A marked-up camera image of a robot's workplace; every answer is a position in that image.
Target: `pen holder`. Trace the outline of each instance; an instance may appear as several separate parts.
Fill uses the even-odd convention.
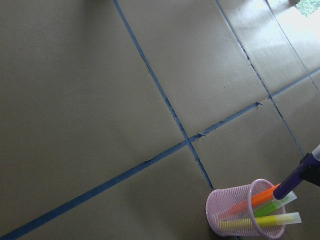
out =
[[[285,231],[285,225],[269,226],[261,221],[257,223],[254,211],[273,199],[274,185],[265,179],[257,179],[251,184],[226,189],[217,189],[210,193],[206,201],[206,217],[210,227],[220,236],[263,236],[267,239],[279,239]],[[271,215],[285,214],[284,207]]]

